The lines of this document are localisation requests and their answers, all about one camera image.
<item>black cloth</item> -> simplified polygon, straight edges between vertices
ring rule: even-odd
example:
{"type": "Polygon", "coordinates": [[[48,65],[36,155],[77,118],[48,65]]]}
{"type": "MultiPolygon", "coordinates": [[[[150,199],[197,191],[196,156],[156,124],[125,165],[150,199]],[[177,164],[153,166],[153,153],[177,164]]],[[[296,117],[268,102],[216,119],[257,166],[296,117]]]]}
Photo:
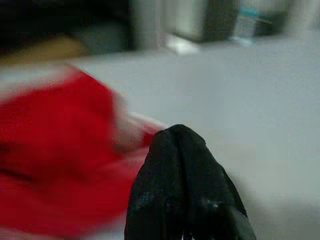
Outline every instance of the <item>black cloth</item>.
{"type": "Polygon", "coordinates": [[[255,240],[231,179],[184,125],[158,132],[128,203],[125,240],[255,240]]]}

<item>black object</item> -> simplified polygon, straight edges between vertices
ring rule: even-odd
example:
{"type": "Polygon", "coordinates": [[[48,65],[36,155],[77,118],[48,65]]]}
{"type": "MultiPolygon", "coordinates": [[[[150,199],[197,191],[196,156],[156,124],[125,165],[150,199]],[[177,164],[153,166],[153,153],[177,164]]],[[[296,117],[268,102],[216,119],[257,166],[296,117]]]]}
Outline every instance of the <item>black object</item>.
{"type": "MultiPolygon", "coordinates": [[[[117,35],[103,39],[104,45],[115,45],[118,37],[121,50],[134,50],[129,3],[129,0],[0,0],[0,55],[47,41],[55,35],[78,37],[81,32],[100,26],[106,28],[107,34],[117,35]]],[[[99,31],[92,34],[90,43],[100,44],[100,37],[99,31]]]]}
{"type": "Polygon", "coordinates": [[[240,196],[203,138],[158,132],[129,199],[125,240],[256,240],[240,196]]]}

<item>red cloth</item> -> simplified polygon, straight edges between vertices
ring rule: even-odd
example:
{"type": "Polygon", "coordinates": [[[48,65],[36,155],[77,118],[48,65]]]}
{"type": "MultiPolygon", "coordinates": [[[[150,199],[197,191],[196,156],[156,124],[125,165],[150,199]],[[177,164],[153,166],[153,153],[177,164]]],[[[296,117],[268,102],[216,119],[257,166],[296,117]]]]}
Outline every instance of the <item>red cloth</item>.
{"type": "Polygon", "coordinates": [[[0,104],[0,227],[77,237],[125,212],[134,177],[117,170],[113,96],[78,72],[0,104]]]}

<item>table surface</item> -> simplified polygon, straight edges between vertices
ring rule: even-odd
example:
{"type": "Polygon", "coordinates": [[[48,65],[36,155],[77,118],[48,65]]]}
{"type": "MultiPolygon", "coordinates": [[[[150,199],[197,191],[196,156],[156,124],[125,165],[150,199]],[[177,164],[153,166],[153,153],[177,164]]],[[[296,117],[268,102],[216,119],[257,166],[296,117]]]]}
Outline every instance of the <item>table surface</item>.
{"type": "MultiPolygon", "coordinates": [[[[130,111],[202,135],[237,186],[259,240],[318,239],[320,33],[251,48],[71,63],[126,96],[130,111]]],[[[50,69],[2,69],[0,79],[25,81],[50,69]]]]}

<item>white table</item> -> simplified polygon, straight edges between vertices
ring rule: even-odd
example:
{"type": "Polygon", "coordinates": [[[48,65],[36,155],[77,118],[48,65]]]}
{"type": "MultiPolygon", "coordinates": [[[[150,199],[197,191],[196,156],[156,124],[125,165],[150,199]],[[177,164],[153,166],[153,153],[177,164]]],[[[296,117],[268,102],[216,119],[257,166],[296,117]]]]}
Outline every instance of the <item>white table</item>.
{"type": "MultiPolygon", "coordinates": [[[[319,239],[319,33],[252,48],[210,46],[194,55],[115,55],[73,64],[125,95],[130,110],[202,135],[234,180],[259,240],[319,239]]],[[[6,69],[0,79],[38,71],[6,69]]]]}

